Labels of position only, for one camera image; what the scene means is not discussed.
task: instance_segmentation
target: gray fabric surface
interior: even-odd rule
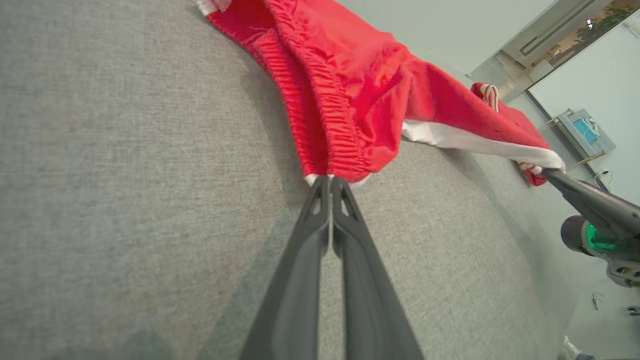
[[[0,357],[236,358],[308,188],[273,82],[190,0],[3,0],[0,33]],[[426,357],[554,358],[554,191],[413,143],[355,190]]]

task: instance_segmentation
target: green light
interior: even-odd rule
[[[598,229],[596,229],[596,227],[591,224],[587,225],[587,229],[584,232],[584,234],[587,237],[587,243],[589,244],[589,247],[595,251],[605,250],[605,249],[612,250],[616,248],[615,244],[601,242],[601,241],[606,241],[606,239],[598,238]]]

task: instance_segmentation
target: red fabric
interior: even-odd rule
[[[518,110],[496,113],[333,0],[233,0],[208,15],[280,89],[305,175],[349,182],[397,154],[403,119],[441,122],[501,142],[548,149]]]
[[[522,170],[522,174],[527,178],[527,180],[529,180],[529,182],[533,186],[544,185],[548,182],[548,180],[545,179],[545,177],[542,176],[540,172],[536,174],[532,171],[534,168],[536,168],[535,165],[531,165],[528,163],[518,163],[518,166],[520,167],[520,170]]]

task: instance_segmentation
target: white trim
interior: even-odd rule
[[[225,12],[229,8],[229,5],[231,5],[231,2],[233,0],[214,0],[214,1],[216,3],[216,6],[218,7],[218,9],[221,12]]]
[[[314,184],[314,182],[316,181],[316,179],[318,178],[318,176],[319,176],[318,174],[309,174],[309,175],[305,176],[305,181],[307,182],[307,184],[309,184],[309,186],[312,186]],[[362,185],[364,185],[364,183],[367,182],[369,176],[371,176],[371,173],[367,174],[367,176],[365,176],[364,179],[362,179],[360,181],[357,181],[355,183],[349,184],[350,187],[352,189],[357,189],[357,188],[361,187]]]
[[[213,0],[196,0],[196,4],[204,16],[218,11],[218,5],[216,5]]]
[[[437,147],[498,155],[515,161],[539,165],[543,168],[565,168],[560,156],[549,149],[499,142],[439,122],[405,119],[402,126],[402,135],[411,141],[427,143]]]
[[[530,170],[534,175],[542,174],[542,168],[537,165],[531,165],[529,163],[520,163],[520,170],[527,171]]]

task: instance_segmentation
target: white cable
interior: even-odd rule
[[[587,131],[589,130],[591,130],[596,136],[600,136],[600,134],[598,133],[598,129],[596,128],[598,124],[595,121],[585,120],[584,123],[587,124],[587,129],[582,133],[584,141],[586,141],[587,143],[589,142],[589,140],[587,140],[585,136],[587,134]]]
[[[600,127],[598,126],[598,123],[593,121],[593,119],[589,119],[589,122],[592,123],[593,125],[594,134],[596,134],[597,136],[600,136]]]
[[[609,184],[611,184],[611,181],[613,181],[613,170],[606,170],[606,171],[603,171],[603,172],[599,172],[599,173],[597,173],[597,174],[596,174],[596,176],[594,176],[594,177],[593,177],[593,183],[595,183],[595,184],[596,184],[596,186],[597,186],[600,190],[602,190],[602,187],[598,184],[598,182],[596,181],[596,179],[599,179],[599,178],[600,178],[600,176],[605,175],[604,173],[611,174],[611,179],[609,180],[609,182],[608,182],[608,183],[607,183],[607,185],[605,186],[606,190],[607,190],[607,191],[610,191],[610,189],[608,189],[608,187],[609,187]]]

